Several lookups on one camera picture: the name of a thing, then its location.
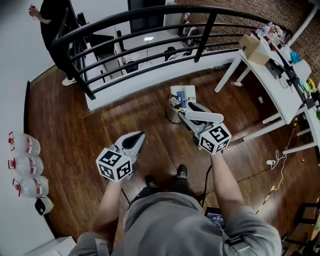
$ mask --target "tablet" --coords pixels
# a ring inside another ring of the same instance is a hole
[[[204,216],[206,216],[213,223],[220,224],[223,230],[225,229],[224,218],[222,217],[222,214],[219,208],[207,207],[205,210]]]

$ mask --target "black shirt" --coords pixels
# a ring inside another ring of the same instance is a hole
[[[64,19],[68,0],[43,0],[40,13],[45,20],[51,20],[49,24],[41,22],[41,34],[47,49],[57,35]]]

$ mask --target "white wall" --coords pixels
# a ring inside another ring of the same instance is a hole
[[[193,59],[185,60],[179,63],[160,67],[158,69],[131,77],[121,81],[114,86],[110,86],[95,94],[96,99],[90,100],[85,96],[87,106],[90,110],[95,110],[114,102],[126,95],[132,94],[149,86],[161,83],[163,81],[190,74],[192,72],[205,70],[224,64],[231,63],[238,53],[236,51],[220,53],[201,57],[199,62],[195,63]],[[98,84],[92,84],[92,90],[100,87]]]
[[[27,81],[54,63],[41,37],[40,24],[28,15],[30,4],[42,0],[5,0],[0,5],[0,255],[20,256],[54,239],[35,199],[18,197],[12,186],[14,173],[8,134],[23,131]]]
[[[127,0],[71,0],[74,13],[83,13],[87,23],[97,22],[105,17],[128,11]],[[117,24],[122,35],[130,34],[129,21]],[[103,29],[97,34],[114,36],[112,27]]]

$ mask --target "black shoe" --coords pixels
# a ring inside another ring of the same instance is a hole
[[[155,189],[159,188],[155,178],[152,175],[148,175],[147,177],[145,177],[145,184],[147,187],[150,187],[150,188],[155,188]]]
[[[176,171],[176,178],[177,179],[187,179],[188,170],[184,164],[180,164],[178,170]]]

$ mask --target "plastic bottle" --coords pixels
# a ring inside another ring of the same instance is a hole
[[[44,170],[44,163],[39,156],[19,155],[8,160],[8,168],[14,169],[22,177],[37,178]]]
[[[34,4],[30,4],[29,9],[37,9],[36,6]]]
[[[17,181],[15,178],[12,185],[20,195],[25,198],[39,198],[45,197],[49,193],[49,181],[46,177],[40,176],[38,178],[24,177]]]
[[[40,154],[40,143],[34,137],[25,133],[9,133],[8,140],[11,151],[15,151],[18,154],[30,154],[33,156],[39,156]]]

